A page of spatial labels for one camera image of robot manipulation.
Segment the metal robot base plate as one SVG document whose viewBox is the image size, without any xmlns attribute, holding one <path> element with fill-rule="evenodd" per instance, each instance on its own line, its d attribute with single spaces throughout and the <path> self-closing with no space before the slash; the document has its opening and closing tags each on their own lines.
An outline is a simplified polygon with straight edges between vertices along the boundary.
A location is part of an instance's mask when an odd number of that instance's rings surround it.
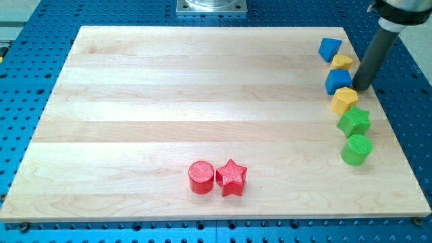
<svg viewBox="0 0 432 243">
<path fill-rule="evenodd" d="M 246 0 L 177 0 L 176 12 L 181 14 L 246 13 Z"/>
</svg>

